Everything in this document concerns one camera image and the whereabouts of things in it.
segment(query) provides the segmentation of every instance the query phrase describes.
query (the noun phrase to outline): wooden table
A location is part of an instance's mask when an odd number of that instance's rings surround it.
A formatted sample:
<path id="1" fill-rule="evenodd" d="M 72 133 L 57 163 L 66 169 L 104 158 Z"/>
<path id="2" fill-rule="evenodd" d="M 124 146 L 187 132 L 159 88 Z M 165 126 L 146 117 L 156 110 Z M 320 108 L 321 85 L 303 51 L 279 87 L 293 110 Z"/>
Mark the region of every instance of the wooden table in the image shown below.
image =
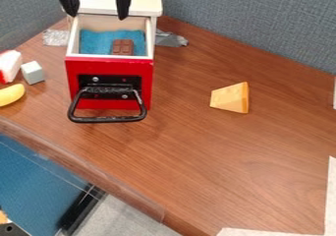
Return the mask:
<path id="1" fill-rule="evenodd" d="M 64 148 L 52 157 L 87 180 L 109 190 L 104 176 L 114 176 L 163 206 L 163 222 L 185 235 L 323 233 L 328 156 L 336 156 L 333 77 L 167 17 L 158 27 L 190 45 L 156 48 L 144 121 L 70 122 L 66 48 L 43 46 L 41 34 L 18 50 L 41 64 L 46 83 L 27 86 L 1 115 Z M 250 114 L 209 107 L 213 89 L 242 81 Z"/>

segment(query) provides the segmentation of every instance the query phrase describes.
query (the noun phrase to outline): gray wall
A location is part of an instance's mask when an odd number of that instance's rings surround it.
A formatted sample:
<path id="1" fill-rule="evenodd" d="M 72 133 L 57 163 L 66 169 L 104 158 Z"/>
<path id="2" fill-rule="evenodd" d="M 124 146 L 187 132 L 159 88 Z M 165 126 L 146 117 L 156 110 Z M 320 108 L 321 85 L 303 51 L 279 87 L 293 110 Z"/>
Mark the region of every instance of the gray wall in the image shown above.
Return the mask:
<path id="1" fill-rule="evenodd" d="M 0 0 L 0 51 L 16 47 L 63 16 L 57 0 Z"/>
<path id="2" fill-rule="evenodd" d="M 336 73 L 336 0 L 163 0 L 165 14 Z"/>

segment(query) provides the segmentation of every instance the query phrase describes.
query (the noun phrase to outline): white cube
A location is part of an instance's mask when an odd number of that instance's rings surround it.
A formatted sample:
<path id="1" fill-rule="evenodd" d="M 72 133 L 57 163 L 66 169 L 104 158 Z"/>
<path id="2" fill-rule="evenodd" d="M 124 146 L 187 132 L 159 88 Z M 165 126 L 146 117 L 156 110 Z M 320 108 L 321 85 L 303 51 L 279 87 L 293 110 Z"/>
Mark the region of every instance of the white cube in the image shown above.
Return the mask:
<path id="1" fill-rule="evenodd" d="M 44 73 L 36 61 L 25 63 L 21 66 L 24 78 L 29 85 L 44 81 Z"/>

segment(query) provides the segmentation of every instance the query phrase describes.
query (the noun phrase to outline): chocolate bar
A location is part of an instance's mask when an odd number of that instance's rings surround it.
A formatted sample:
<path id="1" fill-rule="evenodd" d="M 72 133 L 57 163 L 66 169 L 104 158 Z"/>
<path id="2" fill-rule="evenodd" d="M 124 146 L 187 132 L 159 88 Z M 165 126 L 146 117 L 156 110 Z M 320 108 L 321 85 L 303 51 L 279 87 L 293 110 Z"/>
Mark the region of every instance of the chocolate bar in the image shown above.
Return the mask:
<path id="1" fill-rule="evenodd" d="M 113 41 L 112 55 L 134 55 L 135 45 L 131 39 L 117 39 Z"/>

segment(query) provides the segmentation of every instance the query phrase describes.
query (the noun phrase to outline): black metal handle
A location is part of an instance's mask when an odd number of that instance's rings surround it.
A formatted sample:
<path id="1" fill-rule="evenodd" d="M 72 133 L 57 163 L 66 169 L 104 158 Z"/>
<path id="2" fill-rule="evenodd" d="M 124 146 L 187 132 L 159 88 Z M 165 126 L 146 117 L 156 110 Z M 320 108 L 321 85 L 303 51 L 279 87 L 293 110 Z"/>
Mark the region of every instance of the black metal handle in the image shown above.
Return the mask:
<path id="1" fill-rule="evenodd" d="M 76 107 L 81 98 L 86 93 L 94 94 L 133 94 L 136 97 L 138 106 L 140 108 L 140 115 L 137 116 L 101 116 L 101 117 L 78 117 L 75 116 Z M 109 87 L 85 87 L 82 88 L 75 96 L 68 110 L 68 118 L 76 123 L 119 123 L 119 122 L 138 122 L 143 120 L 147 115 L 147 109 L 141 99 L 139 92 L 135 89 L 129 88 L 109 88 Z"/>

